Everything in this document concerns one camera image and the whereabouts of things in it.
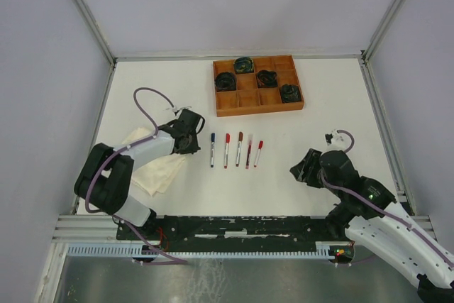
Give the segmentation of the white pen brown end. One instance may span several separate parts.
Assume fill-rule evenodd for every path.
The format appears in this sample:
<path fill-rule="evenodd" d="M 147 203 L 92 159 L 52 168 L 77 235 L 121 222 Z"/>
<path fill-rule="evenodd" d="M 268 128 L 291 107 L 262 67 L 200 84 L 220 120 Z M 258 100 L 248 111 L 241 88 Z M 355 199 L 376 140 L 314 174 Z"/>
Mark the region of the white pen brown end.
<path fill-rule="evenodd" d="M 241 149 L 242 149 L 242 140 L 238 141 L 237 144 L 237 150 L 236 150 L 236 167 L 239 167 L 240 165 L 240 154 L 241 154 Z"/>

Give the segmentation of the white marker red end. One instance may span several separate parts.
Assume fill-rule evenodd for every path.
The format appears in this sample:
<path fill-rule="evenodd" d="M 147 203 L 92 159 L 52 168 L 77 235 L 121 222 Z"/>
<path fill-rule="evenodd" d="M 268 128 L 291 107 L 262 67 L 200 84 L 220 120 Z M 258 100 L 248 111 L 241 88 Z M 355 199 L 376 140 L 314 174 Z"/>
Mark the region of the white marker red end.
<path fill-rule="evenodd" d="M 223 158 L 223 167 L 224 167 L 224 169 L 228 168 L 229 144 L 230 144 L 229 142 L 225 143 L 224 158 Z"/>

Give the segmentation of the white marker blue end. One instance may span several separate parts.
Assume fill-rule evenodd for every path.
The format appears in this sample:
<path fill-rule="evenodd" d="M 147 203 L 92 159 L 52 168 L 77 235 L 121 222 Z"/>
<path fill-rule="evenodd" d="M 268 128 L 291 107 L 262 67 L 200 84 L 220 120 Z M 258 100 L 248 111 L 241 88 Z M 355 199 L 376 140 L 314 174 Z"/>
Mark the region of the white marker blue end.
<path fill-rule="evenodd" d="M 211 141 L 210 168 L 214 168 L 214 165 L 215 165 L 215 141 Z"/>

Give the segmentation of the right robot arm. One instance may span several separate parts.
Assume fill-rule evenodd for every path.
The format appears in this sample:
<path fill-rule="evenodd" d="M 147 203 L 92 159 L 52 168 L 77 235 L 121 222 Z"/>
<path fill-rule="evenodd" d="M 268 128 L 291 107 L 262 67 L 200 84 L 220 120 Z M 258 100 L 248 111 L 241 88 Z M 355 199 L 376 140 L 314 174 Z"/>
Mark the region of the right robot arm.
<path fill-rule="evenodd" d="M 423 302 L 453 301 L 453 254 L 382 183 L 360 175 L 344 151 L 309 149 L 290 172 L 296 181 L 339 198 L 326 217 L 328 236 L 366 247 L 415 286 Z"/>

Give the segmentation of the thin white pen red end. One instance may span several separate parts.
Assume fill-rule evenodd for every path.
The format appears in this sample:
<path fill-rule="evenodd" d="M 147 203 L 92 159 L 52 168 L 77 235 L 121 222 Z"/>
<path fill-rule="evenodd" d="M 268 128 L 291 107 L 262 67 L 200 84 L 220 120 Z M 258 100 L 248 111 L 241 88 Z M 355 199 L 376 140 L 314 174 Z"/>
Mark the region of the thin white pen red end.
<path fill-rule="evenodd" d="M 259 163 L 259 160 L 260 160 L 261 151 L 262 151 L 262 148 L 258 148 L 258 150 L 256 152 L 256 155 L 255 155 L 254 163 L 253 163 L 253 167 L 254 168 L 256 168 L 258 166 L 258 163 Z"/>

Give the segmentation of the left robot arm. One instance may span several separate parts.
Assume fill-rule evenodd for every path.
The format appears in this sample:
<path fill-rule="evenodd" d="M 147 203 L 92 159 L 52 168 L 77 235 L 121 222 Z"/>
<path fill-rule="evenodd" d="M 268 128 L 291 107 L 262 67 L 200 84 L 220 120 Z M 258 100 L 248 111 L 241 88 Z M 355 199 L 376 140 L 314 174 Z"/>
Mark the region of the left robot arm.
<path fill-rule="evenodd" d="M 156 213 L 131 194 L 133 173 L 142 166 L 168 155 L 194 154 L 200 150 L 197 136 L 205 118 L 189 109 L 158 126 L 155 131 L 117 148 L 96 144 L 75 182 L 74 193 L 101 212 L 132 224 L 142 239 L 157 231 Z"/>

